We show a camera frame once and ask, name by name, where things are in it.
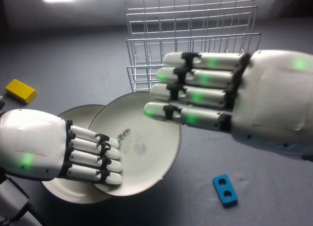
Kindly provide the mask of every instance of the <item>hole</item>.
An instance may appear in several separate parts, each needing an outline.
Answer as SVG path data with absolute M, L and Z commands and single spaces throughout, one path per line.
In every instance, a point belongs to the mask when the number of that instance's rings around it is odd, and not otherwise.
M 225 179 L 219 179 L 219 185 L 220 186 L 225 186 L 226 185 L 226 180 Z
M 231 192 L 229 190 L 224 191 L 224 197 L 231 198 Z

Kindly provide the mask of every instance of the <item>blue rectangular block with holes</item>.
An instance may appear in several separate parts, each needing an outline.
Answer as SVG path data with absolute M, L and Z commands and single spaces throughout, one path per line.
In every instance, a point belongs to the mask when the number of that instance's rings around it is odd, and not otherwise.
M 224 207 L 237 204 L 238 197 L 227 174 L 214 177 L 213 184 Z

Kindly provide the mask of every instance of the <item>dish rack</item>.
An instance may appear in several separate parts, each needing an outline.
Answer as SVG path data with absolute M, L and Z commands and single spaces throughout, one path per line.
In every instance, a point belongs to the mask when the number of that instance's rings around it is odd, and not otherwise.
M 172 51 L 255 52 L 255 0 L 125 0 L 127 74 L 132 91 L 149 91 Z

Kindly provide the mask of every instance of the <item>gray table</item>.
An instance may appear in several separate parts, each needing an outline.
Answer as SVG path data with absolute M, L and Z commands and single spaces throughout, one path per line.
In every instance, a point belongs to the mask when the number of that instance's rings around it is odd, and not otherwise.
M 258 21 L 259 49 L 313 54 L 313 20 Z M 38 91 L 25 108 L 60 114 L 85 104 L 108 104 L 131 92 L 125 27 L 7 39 L 0 46 L 0 94 L 17 78 Z M 6 98 L 6 110 L 23 107 Z M 76 205 L 40 182 L 15 178 L 44 219 L 58 226 L 311 225 L 313 163 L 236 143 L 231 136 L 182 129 L 178 158 L 165 178 L 131 197 Z M 227 173 L 239 197 L 224 209 L 212 185 Z

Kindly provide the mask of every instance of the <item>back of robotic hand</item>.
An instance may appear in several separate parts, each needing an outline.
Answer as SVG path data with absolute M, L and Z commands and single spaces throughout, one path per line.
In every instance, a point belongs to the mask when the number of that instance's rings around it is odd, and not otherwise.
M 313 56 L 173 52 L 144 112 L 154 119 L 231 133 L 243 144 L 313 154 Z
M 30 180 L 121 184 L 119 142 L 36 110 L 0 117 L 0 169 Z

